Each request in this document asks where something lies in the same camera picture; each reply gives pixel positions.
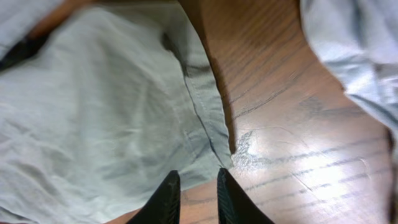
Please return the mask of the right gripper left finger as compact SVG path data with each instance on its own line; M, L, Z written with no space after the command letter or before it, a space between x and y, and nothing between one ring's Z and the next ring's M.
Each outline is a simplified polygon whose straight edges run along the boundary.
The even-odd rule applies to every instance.
M177 170L172 170L126 224L179 224L180 193L180 176Z

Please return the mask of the khaki green shorts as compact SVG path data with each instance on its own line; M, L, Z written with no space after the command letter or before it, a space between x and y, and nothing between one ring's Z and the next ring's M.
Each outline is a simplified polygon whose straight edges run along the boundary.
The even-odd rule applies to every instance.
M171 171L232 165L204 46L176 1L102 3L41 40L60 1L1 2L1 221L106 223Z

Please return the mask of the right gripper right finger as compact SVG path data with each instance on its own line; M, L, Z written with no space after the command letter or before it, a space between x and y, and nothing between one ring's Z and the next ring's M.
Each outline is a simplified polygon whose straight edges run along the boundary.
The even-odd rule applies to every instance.
M217 176L217 204L219 224L274 224L225 168Z

